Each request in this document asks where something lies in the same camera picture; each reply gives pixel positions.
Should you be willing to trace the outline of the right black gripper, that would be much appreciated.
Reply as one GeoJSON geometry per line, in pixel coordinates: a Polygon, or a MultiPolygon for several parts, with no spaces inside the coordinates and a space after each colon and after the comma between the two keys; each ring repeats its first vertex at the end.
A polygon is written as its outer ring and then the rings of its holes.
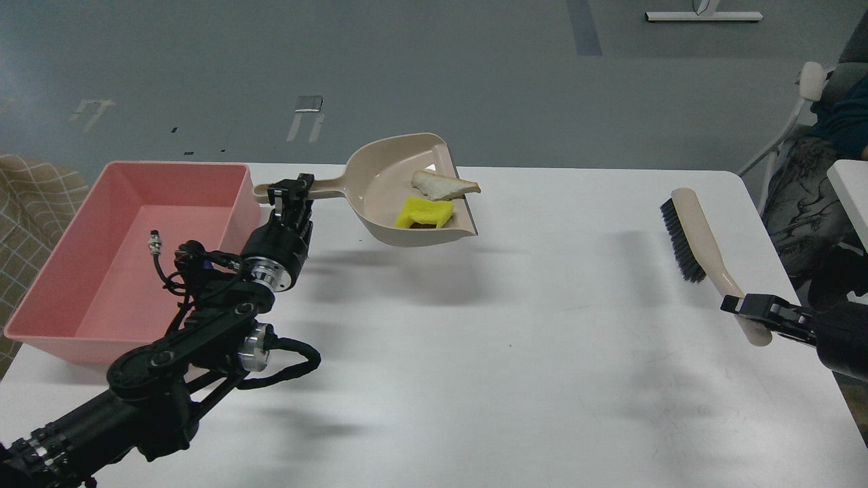
{"type": "Polygon", "coordinates": [[[809,308],[793,306],[778,296],[748,293],[744,297],[724,296],[720,310],[742,318],[748,343],[768,346],[772,334],[797,343],[826,349],[833,343],[826,324],[809,308]]]}

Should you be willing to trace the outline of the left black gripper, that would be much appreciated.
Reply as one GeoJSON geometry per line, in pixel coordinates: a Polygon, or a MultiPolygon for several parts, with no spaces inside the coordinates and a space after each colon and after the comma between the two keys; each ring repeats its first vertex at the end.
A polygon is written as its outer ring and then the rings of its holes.
{"type": "Polygon", "coordinates": [[[273,293],[293,288],[307,261],[313,231],[309,192],[314,182],[314,175],[300,174],[269,185],[270,220],[255,229],[243,248],[241,258],[250,281],[273,293]]]}

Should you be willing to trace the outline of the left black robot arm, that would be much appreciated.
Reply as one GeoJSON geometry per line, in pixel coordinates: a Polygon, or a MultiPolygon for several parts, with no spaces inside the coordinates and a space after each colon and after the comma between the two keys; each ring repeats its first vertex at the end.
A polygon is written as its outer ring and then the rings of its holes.
{"type": "Polygon", "coordinates": [[[230,392],[315,371],[313,346],[257,319],[306,262],[314,182],[300,174],[267,186],[269,219],[241,253],[191,240],[174,253],[173,274],[156,264],[164,288],[182,297],[164,336],[115,359],[105,392],[2,447],[3,487],[95,487],[95,474],[130,451],[153,461],[189,448],[199,421],[230,392]]]}

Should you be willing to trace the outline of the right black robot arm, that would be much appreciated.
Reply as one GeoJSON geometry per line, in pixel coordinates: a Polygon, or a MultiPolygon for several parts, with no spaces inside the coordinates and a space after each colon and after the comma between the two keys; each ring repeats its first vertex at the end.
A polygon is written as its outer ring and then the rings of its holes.
{"type": "Polygon", "coordinates": [[[720,309],[759,325],[764,331],[815,349],[819,361],[835,373],[865,381],[867,377],[866,305],[844,298],[831,308],[815,310],[770,294],[724,296],[720,309]]]}

